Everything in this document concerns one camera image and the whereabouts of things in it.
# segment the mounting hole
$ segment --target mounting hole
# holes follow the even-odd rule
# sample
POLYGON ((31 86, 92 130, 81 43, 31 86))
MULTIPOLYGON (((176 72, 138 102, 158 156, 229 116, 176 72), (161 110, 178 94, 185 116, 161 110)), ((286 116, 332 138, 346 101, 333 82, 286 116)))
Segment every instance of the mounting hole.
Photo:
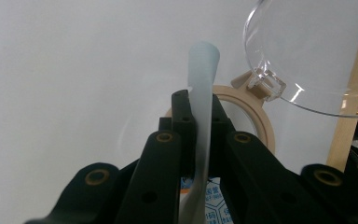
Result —
POLYGON ((153 203, 157 200, 157 194, 154 191, 148 191, 142 195, 142 201, 144 203, 153 203))
POLYGON ((326 170, 315 170, 313 172, 313 175, 317 180, 324 183, 325 185, 338 187, 342 184, 342 179, 339 178, 334 173, 331 173, 330 171, 326 170))
POLYGON ((157 135, 157 140, 159 142, 171 142, 173 140, 173 136, 170 133, 160 133, 157 135))
POLYGON ((286 203, 297 203, 297 197, 289 192, 282 193, 281 199, 286 203))
POLYGON ((89 172, 86 175, 85 181, 87 185, 97 186, 105 182, 109 178, 109 171, 104 169, 97 169, 89 172))
POLYGON ((248 142, 251 141, 252 138, 248 134, 237 133, 237 134, 234 135, 234 139, 237 142, 248 143, 248 142))

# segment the clear plastic dome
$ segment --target clear plastic dome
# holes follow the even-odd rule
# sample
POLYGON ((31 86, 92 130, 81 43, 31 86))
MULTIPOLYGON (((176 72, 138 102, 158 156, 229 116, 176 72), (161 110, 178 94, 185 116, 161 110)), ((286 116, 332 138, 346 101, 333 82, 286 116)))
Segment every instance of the clear plastic dome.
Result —
POLYGON ((245 24, 243 41, 253 72, 270 101, 312 112, 358 117, 358 1, 260 0, 245 24))

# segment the white wall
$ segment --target white wall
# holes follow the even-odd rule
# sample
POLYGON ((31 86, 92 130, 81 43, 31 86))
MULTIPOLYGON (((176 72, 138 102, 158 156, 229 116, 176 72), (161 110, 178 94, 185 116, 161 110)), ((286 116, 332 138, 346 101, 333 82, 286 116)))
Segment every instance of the white wall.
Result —
MULTIPOLYGON (((254 4, 0 1, 0 223, 47 215, 88 164, 136 160, 186 87, 194 42, 220 49, 217 84, 247 71, 241 34, 254 4)), ((336 119, 280 100, 265 108, 284 165, 324 162, 336 119)))

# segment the wooden stick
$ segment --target wooden stick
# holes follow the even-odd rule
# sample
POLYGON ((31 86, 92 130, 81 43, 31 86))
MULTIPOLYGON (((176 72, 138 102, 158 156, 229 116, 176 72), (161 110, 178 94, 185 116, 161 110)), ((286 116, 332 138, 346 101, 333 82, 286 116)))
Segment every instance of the wooden stick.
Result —
MULTIPOLYGON (((348 87, 349 95, 358 94, 358 51, 348 87)), ((344 97, 343 101, 346 103, 345 113, 355 114, 358 111, 358 97, 344 97)), ((338 119, 326 162, 327 165, 344 171, 357 121, 358 119, 338 119)))

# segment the white backdrop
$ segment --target white backdrop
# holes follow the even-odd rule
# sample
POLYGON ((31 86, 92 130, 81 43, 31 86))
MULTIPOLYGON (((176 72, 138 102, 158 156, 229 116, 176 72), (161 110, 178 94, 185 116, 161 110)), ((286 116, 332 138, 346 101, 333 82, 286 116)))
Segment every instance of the white backdrop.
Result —
MULTIPOLYGON (((254 4, 0 1, 0 223, 47 215, 86 165, 136 160, 186 88, 193 43, 220 49, 216 84, 247 71, 241 34, 254 4)), ((349 68, 358 17, 350 21, 352 54, 339 56, 349 68)), ((287 168, 325 162, 337 119, 281 100, 265 109, 287 168)))

